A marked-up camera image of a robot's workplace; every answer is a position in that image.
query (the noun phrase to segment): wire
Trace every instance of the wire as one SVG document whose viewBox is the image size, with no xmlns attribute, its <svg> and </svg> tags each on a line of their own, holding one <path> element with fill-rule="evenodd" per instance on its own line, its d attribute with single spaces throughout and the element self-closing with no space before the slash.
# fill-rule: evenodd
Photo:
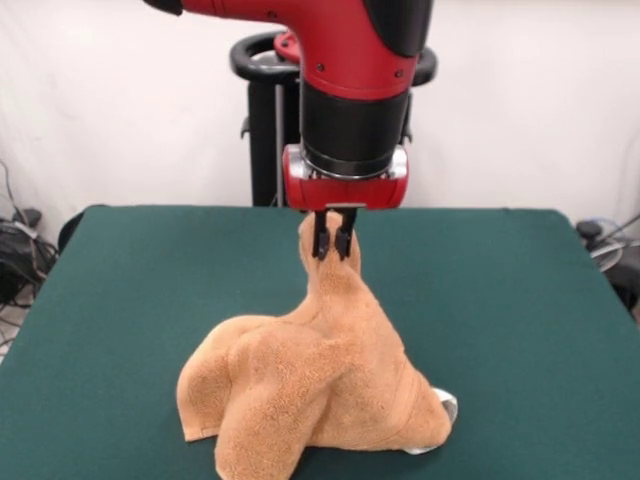
<svg viewBox="0 0 640 480">
<path fill-rule="evenodd" d="M 7 260 L 6 258 L 0 258 L 0 264 L 6 265 L 9 268 L 12 268 L 14 273 L 17 273 L 18 275 L 20 275 L 23 279 L 25 279 L 28 283 L 31 283 L 32 285 L 39 285 L 40 283 L 42 283 L 39 280 L 34 280 L 34 278 L 31 275 L 25 273 L 24 270 L 22 270 L 20 267 L 18 267 L 11 260 Z"/>
<path fill-rule="evenodd" d="M 628 243 L 614 242 L 610 244 L 608 247 L 602 247 L 602 248 L 599 248 L 598 250 L 592 251 L 591 258 L 598 258 L 598 257 L 601 257 L 602 255 L 606 255 L 607 253 L 615 252 L 618 250 L 624 250 L 625 248 L 636 248 L 636 247 L 640 247 L 640 240 L 635 240 L 633 242 L 628 242 Z"/>
<path fill-rule="evenodd" d="M 606 218 L 606 217 L 594 217 L 594 218 L 589 218 L 588 221 L 590 222 L 595 222 L 595 223 L 599 223 L 601 225 L 608 225 L 610 227 L 613 227 L 613 229 L 618 229 L 621 233 L 624 234 L 624 228 L 620 227 L 620 224 L 618 222 L 616 222 L 615 220 L 612 220 L 610 218 Z M 625 240 L 629 240 L 629 238 L 625 235 L 623 237 Z"/>
<path fill-rule="evenodd" d="M 616 234 L 624 231 L 625 228 L 627 228 L 628 226 L 634 224 L 635 222 L 637 222 L 638 220 L 640 220 L 640 213 L 638 213 L 637 215 L 635 215 L 634 217 L 631 218 L 631 220 L 627 221 L 626 223 L 623 223 L 620 227 L 616 228 L 614 231 L 606 234 L 604 237 L 602 237 L 601 239 L 599 239 L 596 244 L 594 245 L 594 247 L 599 247 L 600 245 L 602 245 L 603 243 L 605 243 L 607 240 L 609 240 L 611 237 L 615 236 Z"/>
<path fill-rule="evenodd" d="M 11 345 L 13 341 L 16 339 L 16 337 L 17 336 L 14 336 L 14 337 L 6 338 L 5 340 L 3 340 L 2 343 L 0 343 L 0 348 Z"/>
<path fill-rule="evenodd" d="M 615 267 L 618 262 L 620 262 L 626 248 L 635 247 L 640 247 L 640 241 L 633 241 L 628 243 L 613 241 L 609 246 L 591 252 L 591 258 L 595 260 L 599 257 L 615 252 L 615 255 L 612 259 L 610 259 L 609 261 L 605 261 L 599 265 L 600 271 L 604 273 Z"/>
<path fill-rule="evenodd" d="M 20 215 L 20 218 L 22 218 L 22 221 L 26 225 L 29 223 L 27 221 L 27 216 L 24 214 L 22 210 L 18 208 L 15 198 L 13 198 L 13 192 L 11 191 L 11 182 L 9 181 L 9 167 L 7 167 L 7 164 L 4 163 L 2 159 L 0 159 L 0 167 L 4 169 L 4 184 L 7 189 L 7 195 L 9 195 L 9 200 L 11 201 L 11 205 L 13 206 L 13 209 L 16 211 L 16 213 Z"/>
</svg>

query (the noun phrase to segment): white wall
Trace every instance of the white wall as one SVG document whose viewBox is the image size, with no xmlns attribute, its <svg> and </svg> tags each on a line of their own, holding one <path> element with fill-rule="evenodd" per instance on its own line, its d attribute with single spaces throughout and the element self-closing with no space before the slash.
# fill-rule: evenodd
<svg viewBox="0 0 640 480">
<path fill-rule="evenodd" d="M 407 205 L 640 207 L 640 2 L 436 0 Z M 92 203 L 248 205 L 238 39 L 141 0 L 0 1 L 0 157 L 49 236 Z"/>
</svg>

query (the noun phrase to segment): orange towel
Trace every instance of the orange towel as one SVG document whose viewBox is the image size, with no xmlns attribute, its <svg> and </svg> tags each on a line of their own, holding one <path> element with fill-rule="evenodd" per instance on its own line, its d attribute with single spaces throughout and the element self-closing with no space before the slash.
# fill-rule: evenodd
<svg viewBox="0 0 640 480">
<path fill-rule="evenodd" d="M 217 435 L 224 480 L 285 480 L 306 446 L 422 453 L 444 443 L 457 414 L 407 359 L 360 277 L 360 248 L 340 261 L 311 255 L 313 215 L 299 228 L 307 296 L 282 317 L 247 315 L 215 327 L 177 387 L 187 441 Z"/>
</svg>

